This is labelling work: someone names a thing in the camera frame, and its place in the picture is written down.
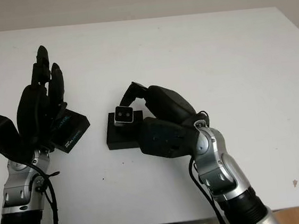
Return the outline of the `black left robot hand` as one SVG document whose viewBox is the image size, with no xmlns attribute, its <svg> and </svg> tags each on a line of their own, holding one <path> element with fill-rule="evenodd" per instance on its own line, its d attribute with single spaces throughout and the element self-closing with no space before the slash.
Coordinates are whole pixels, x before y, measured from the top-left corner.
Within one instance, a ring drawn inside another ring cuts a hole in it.
<svg viewBox="0 0 299 224">
<path fill-rule="evenodd" d="M 51 138 L 67 103 L 62 70 L 57 63 L 49 63 L 43 45 L 38 47 L 31 75 L 31 83 L 23 90 L 18 105 L 18 132 L 27 145 L 52 152 L 55 146 Z"/>
</svg>

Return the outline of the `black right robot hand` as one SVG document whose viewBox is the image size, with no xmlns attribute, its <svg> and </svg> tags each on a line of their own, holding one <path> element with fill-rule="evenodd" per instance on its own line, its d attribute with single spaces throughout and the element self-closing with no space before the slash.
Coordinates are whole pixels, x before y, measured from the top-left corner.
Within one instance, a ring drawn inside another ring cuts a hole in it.
<svg viewBox="0 0 299 224">
<path fill-rule="evenodd" d="M 210 124 L 206 112 L 196 112 L 191 104 L 174 90 L 156 85 L 147 88 L 132 82 L 124 93 L 120 106 L 128 107 L 137 98 L 145 100 L 146 107 L 157 119 L 189 127 L 197 120 Z"/>
</svg>

